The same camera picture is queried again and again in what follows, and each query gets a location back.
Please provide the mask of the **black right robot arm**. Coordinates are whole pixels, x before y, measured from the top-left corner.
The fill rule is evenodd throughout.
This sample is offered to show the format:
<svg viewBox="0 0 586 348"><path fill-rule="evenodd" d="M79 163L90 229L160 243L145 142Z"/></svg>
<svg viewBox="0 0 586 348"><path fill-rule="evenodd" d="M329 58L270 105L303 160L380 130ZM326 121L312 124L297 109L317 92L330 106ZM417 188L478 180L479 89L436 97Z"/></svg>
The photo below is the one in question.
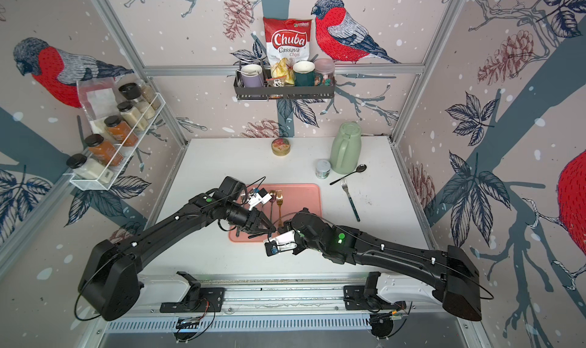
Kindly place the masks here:
<svg viewBox="0 0 586 348"><path fill-rule="evenodd" d="M479 270L459 247L427 250L375 238L357 228L330 225L308 211L285 222L298 244L294 253L311 249L335 264L378 267L417 279L433 288L432 296L448 313L482 320Z"/></svg>

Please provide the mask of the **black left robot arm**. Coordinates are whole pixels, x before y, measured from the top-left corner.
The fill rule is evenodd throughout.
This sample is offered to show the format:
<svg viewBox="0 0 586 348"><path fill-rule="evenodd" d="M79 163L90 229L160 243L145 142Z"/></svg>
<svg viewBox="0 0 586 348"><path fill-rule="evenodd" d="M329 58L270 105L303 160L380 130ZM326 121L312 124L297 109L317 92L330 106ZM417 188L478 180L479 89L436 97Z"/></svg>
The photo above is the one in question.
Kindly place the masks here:
<svg viewBox="0 0 586 348"><path fill-rule="evenodd" d="M84 298L105 321L129 312L140 297L138 274L161 253L193 232L225 220L259 237L276 233L276 226L259 209L237 203L247 186L225 177L218 188L191 198L163 221L122 242L108 239L93 247L78 286Z"/></svg>

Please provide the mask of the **pink plastic tray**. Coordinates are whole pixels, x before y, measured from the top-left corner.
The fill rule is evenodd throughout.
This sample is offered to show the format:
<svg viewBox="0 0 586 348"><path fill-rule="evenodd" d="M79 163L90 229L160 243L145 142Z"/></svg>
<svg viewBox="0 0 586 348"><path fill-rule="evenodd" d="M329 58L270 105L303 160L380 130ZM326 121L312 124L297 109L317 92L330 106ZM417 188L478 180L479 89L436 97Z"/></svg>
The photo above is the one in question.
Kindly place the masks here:
<svg viewBox="0 0 586 348"><path fill-rule="evenodd" d="M322 216L321 198L320 198L320 187L314 183L297 183L297 184L278 184L269 183L262 185L268 192L282 190L283 204L281 205L283 218L278 221L279 218L279 206L276 203L267 203L265 206L259 204L256 206L259 210L262 210L267 217L271 218L271 221L279 226L280 222L292 218L292 216L286 216L289 213L295 213L301 211L303 208L307 208L309 212L316 215Z"/></svg>

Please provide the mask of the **gold fork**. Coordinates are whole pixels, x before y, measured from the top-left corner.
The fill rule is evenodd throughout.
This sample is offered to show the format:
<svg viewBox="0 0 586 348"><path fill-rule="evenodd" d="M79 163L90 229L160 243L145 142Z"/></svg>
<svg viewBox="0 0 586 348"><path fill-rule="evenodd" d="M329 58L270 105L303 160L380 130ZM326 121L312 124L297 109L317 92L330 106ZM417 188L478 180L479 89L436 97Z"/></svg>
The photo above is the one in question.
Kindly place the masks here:
<svg viewBox="0 0 586 348"><path fill-rule="evenodd" d="M278 219L278 222L279 222L279 227L281 228L283 226L283 221L282 221L282 205L284 203L283 192L282 192L281 189L278 189L276 191L276 203L277 203L277 206L279 208L279 219Z"/></svg>

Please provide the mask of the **gold spoon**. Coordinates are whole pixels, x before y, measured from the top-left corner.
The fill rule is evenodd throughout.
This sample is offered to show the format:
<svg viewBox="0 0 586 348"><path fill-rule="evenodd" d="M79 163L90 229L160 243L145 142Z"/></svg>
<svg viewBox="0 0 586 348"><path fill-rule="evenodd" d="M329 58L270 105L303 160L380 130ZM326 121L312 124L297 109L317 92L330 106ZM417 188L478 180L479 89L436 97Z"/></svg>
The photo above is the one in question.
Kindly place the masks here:
<svg viewBox="0 0 586 348"><path fill-rule="evenodd" d="M269 214L269 219L270 221L273 220L273 206L276 203L276 195L277 192L275 190L270 190L269 194L271 195L271 199L269 200L270 202L270 214Z"/></svg>

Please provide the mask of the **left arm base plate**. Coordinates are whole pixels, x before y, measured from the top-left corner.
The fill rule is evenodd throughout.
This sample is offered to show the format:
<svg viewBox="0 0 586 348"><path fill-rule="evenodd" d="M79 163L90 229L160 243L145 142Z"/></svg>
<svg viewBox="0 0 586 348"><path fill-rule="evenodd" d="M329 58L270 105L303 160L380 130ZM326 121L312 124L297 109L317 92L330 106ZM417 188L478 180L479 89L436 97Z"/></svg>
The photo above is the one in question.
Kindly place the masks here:
<svg viewBox="0 0 586 348"><path fill-rule="evenodd" d="M160 313L221 312L226 288L204 288L189 273L178 271L176 274L188 282L189 289L181 301L163 302Z"/></svg>

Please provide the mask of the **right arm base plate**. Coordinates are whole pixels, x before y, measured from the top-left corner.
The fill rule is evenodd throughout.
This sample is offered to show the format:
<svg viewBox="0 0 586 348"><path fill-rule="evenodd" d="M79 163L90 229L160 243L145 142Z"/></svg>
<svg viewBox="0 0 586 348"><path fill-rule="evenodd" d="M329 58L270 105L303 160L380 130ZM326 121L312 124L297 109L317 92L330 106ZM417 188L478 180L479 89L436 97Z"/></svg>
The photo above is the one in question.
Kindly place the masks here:
<svg viewBox="0 0 586 348"><path fill-rule="evenodd" d="M371 272L364 285L345 285L343 301L347 311L369 311L373 314L380 311L401 311L407 308L405 301L387 302L378 296L377 282L380 272Z"/></svg>

